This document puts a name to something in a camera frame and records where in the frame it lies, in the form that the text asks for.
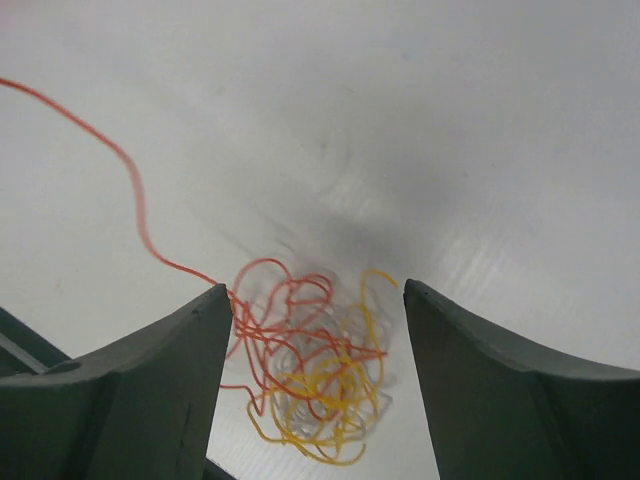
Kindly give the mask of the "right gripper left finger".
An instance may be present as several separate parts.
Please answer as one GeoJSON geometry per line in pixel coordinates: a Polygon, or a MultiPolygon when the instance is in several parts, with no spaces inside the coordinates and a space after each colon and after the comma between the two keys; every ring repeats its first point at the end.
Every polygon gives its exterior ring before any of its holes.
{"type": "Polygon", "coordinates": [[[5,479],[223,479],[206,456],[231,328],[224,286],[72,358],[1,315],[5,479]]]}

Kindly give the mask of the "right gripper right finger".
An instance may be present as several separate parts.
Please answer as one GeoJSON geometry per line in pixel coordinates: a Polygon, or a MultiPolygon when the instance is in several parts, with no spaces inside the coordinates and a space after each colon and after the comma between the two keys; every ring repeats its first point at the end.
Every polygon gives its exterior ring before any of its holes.
{"type": "Polygon", "coordinates": [[[404,307],[444,479],[635,479],[639,374],[543,346],[408,280],[404,307]]]}

